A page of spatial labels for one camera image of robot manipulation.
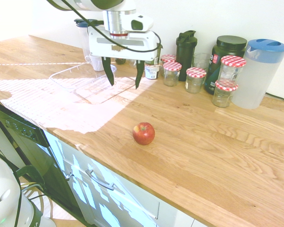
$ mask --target drawer handle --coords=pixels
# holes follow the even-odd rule
[[[93,180],[93,181],[95,181],[95,182],[97,182],[98,184],[100,184],[101,186],[103,186],[103,187],[105,187],[105,188],[107,188],[107,189],[109,189],[109,190],[114,190],[115,188],[114,188],[114,183],[110,183],[110,185],[107,185],[106,183],[104,183],[104,182],[102,182],[102,181],[100,181],[100,180],[98,180],[97,178],[94,178],[94,176],[92,175],[92,172],[93,172],[94,170],[89,170],[89,169],[87,169],[87,170],[85,170],[85,172],[86,172],[86,174]]]

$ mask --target plastic pitcher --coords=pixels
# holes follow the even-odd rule
[[[232,102],[242,108],[257,108],[275,72],[284,57],[284,44],[270,39],[255,39],[248,42],[244,67],[238,78],[238,89]]]

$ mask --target apple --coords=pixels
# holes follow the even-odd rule
[[[147,122],[139,123],[133,128],[133,138],[141,145],[150,144],[155,138],[155,130],[153,126]]]

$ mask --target black lid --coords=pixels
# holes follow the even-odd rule
[[[194,37],[195,31],[186,31],[180,33],[179,37],[176,39],[177,46],[181,47],[195,47],[197,46],[197,38]]]
[[[87,23],[82,19],[75,19],[77,27],[87,27]]]
[[[228,50],[243,50],[247,40],[233,35],[222,35],[217,38],[217,46],[224,47]]]

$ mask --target red gingham lid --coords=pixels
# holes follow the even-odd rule
[[[176,61],[176,57],[175,57],[175,55],[165,54],[165,55],[162,55],[161,61],[163,61],[164,63],[166,63],[166,62],[175,62]]]
[[[166,62],[163,65],[163,68],[168,71],[179,71],[182,68],[182,65],[178,62]]]
[[[186,74],[190,77],[203,78],[206,76],[206,71],[202,68],[192,67],[186,70]]]
[[[221,84],[219,84],[219,83],[221,83],[221,82],[220,82],[220,81],[216,81],[216,82],[215,82],[216,87],[219,88],[219,89],[221,89],[221,90],[224,90],[224,91],[235,91],[235,90],[238,89],[238,85],[236,85],[236,86],[234,86],[234,87],[225,87],[225,86],[223,86],[223,85],[221,85]]]
[[[239,56],[233,56],[233,55],[227,55],[221,58],[221,62],[224,65],[231,66],[231,67],[243,67],[246,65],[246,61],[244,58],[241,58]]]

